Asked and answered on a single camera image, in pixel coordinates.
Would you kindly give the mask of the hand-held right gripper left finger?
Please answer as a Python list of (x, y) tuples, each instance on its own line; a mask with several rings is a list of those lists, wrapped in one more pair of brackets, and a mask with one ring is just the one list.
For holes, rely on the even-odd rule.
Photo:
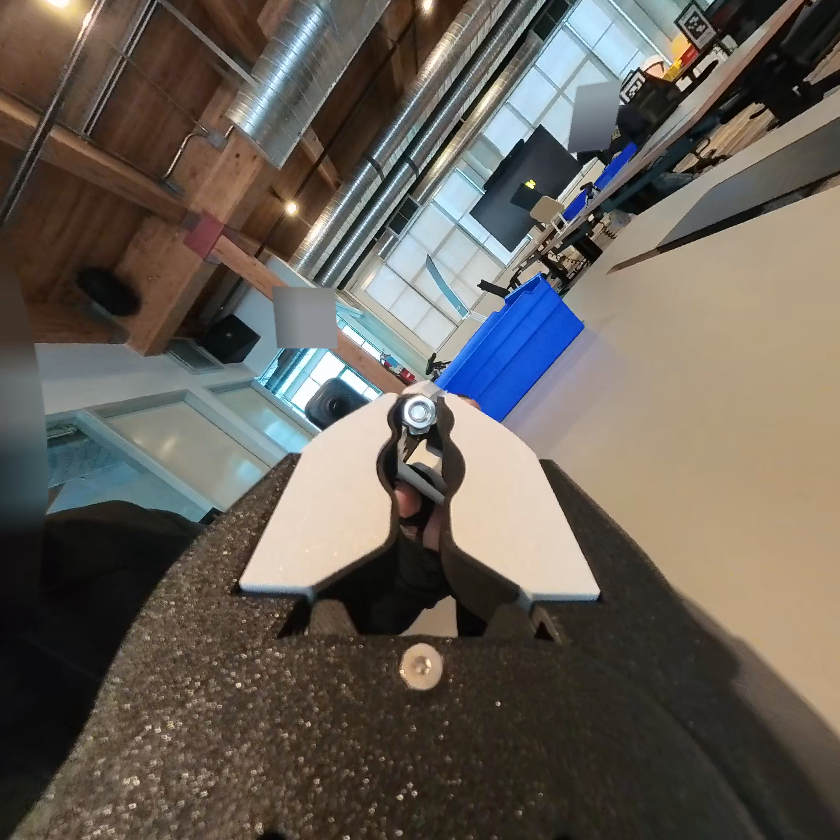
[(381, 556), (398, 532), (391, 481), (395, 394), (334, 423), (301, 452), (287, 487), (239, 579), (252, 595), (313, 599)]

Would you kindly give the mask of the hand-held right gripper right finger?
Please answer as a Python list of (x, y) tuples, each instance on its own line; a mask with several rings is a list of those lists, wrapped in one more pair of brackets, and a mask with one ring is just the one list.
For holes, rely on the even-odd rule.
[(440, 559), (466, 608), (595, 602), (601, 590), (538, 457), (456, 395), (437, 400)]

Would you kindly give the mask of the metal hex nut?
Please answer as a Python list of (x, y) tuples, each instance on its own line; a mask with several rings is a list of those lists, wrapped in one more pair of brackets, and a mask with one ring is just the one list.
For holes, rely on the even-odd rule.
[(402, 404), (400, 419), (411, 436), (426, 434), (437, 422), (437, 405), (432, 396), (412, 394)]

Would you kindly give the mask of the large blue plastic bin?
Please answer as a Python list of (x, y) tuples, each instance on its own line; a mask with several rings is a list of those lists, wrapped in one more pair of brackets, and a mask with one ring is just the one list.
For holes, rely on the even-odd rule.
[(505, 297), (436, 379), (502, 422), (583, 332), (584, 324), (538, 274)]

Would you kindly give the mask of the person's black jacket torso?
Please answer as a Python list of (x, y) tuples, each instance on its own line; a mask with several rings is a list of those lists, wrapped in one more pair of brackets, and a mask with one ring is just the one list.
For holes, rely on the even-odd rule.
[(223, 740), (221, 721), (238, 664), (233, 642), (251, 630), (244, 598), (235, 605), (222, 579), (235, 560), (217, 538), (243, 536), (239, 517), (223, 516), (202, 538), (203, 527), (172, 512), (105, 502), (52, 514), (45, 521), (40, 601), (58, 636), (43, 642), (62, 673), (82, 672), (80, 712), (42, 759), (49, 781), (79, 738), (92, 739), (94, 757), (111, 757), (130, 736), (148, 731), (163, 739), (173, 721), (198, 737), (196, 758), (185, 767), (236, 779), (241, 798), (269, 798), (270, 759), (264, 731)]

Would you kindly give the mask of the clear tilted panel stand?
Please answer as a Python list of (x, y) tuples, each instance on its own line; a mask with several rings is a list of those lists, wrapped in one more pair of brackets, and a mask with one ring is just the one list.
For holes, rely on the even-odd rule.
[(425, 259), (425, 267), (427, 272), (429, 273), (430, 277), (434, 281), (437, 288), (440, 292), (444, 295), (448, 303), (454, 308), (458, 315), (465, 319), (469, 315), (469, 310), (465, 303), (459, 298), (458, 294), (452, 289), (452, 287), (448, 284), (440, 270), (434, 263), (434, 260), (431, 255), (426, 255)]

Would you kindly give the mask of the large black monitor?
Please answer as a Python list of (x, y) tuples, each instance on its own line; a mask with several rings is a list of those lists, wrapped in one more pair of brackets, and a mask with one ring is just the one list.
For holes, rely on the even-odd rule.
[(499, 163), (469, 214), (512, 253), (535, 224), (530, 212), (539, 199), (557, 198), (581, 168), (551, 132), (538, 126)]

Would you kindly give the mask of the small blue storage bin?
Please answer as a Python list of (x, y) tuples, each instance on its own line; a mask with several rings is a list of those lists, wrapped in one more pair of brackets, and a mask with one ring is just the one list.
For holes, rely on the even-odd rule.
[(584, 181), (574, 199), (562, 213), (565, 222), (571, 223), (591, 204), (597, 194), (610, 183), (611, 180), (624, 168), (627, 162), (634, 157), (638, 147), (635, 143), (628, 143), (624, 148), (614, 154), (603, 172), (597, 177)]

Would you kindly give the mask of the wooden support post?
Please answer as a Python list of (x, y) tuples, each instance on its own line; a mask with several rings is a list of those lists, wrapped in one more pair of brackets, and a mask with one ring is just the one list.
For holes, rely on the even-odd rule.
[(405, 390), (402, 380), (338, 328), (333, 290), (309, 284), (284, 262), (272, 270), (240, 248), (232, 231), (209, 213), (188, 213), (183, 224), (186, 247), (225, 265), (271, 301), (278, 348), (330, 350), (380, 392)]

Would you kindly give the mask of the long silver ceiling duct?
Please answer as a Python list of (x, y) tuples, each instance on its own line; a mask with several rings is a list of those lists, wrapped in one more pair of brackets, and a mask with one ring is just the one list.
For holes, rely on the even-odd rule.
[(427, 161), (529, 31), (545, 35), (570, 2), (465, 2), (290, 261), (305, 280), (336, 287), (387, 223)]

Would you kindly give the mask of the silver spiral air duct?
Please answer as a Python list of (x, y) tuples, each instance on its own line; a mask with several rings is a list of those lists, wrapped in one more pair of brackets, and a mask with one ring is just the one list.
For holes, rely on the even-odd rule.
[(388, 1), (292, 1), (227, 119), (277, 169), (377, 25)]

